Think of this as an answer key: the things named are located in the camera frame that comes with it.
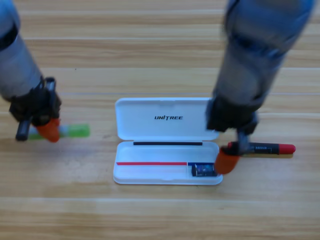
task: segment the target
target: marker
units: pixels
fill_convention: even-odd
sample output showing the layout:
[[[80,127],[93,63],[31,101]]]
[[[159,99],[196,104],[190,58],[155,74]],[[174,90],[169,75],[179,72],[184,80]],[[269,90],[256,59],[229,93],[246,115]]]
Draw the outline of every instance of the marker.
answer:
[[[292,144],[278,144],[278,143],[260,143],[250,142],[248,154],[293,154],[296,147]],[[238,142],[232,141],[228,143],[228,148],[237,148]]]
[[[90,136],[90,127],[88,124],[70,124],[60,125],[58,127],[60,138],[87,138]],[[35,127],[30,127],[29,140],[44,139]]]

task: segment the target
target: green marker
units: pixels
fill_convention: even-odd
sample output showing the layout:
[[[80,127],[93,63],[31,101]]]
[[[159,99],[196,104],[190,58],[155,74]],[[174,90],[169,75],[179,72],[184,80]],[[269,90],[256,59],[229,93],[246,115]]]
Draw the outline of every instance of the green marker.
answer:
[[[70,124],[59,126],[60,138],[87,138],[90,136],[90,128],[88,124]],[[40,140],[44,139],[39,135],[35,127],[30,127],[29,140]]]

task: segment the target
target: open white case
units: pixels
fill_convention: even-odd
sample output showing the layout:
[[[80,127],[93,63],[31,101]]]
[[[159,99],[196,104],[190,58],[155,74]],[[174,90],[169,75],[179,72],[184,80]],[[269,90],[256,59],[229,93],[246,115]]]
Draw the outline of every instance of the open white case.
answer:
[[[192,165],[213,165],[218,133],[206,129],[209,98],[121,98],[113,179],[119,184],[216,185],[223,176],[193,176]]]

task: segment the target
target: wooden table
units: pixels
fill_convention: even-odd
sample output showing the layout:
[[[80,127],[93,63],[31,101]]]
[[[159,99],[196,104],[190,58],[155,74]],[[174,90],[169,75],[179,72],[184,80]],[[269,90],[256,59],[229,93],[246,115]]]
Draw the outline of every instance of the wooden table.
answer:
[[[218,186],[119,185],[114,103],[209,97],[224,0],[16,0],[22,36],[55,76],[64,124],[91,137],[16,143],[0,102],[1,240],[319,240],[320,8],[259,110],[253,141],[293,158],[243,158]],[[219,145],[235,139],[228,131]]]

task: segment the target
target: case lid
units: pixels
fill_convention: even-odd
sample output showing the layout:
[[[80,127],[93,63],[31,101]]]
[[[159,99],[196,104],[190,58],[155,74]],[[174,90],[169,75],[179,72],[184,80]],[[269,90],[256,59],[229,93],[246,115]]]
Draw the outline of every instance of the case lid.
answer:
[[[210,141],[208,97],[121,98],[115,104],[118,136],[134,141]]]

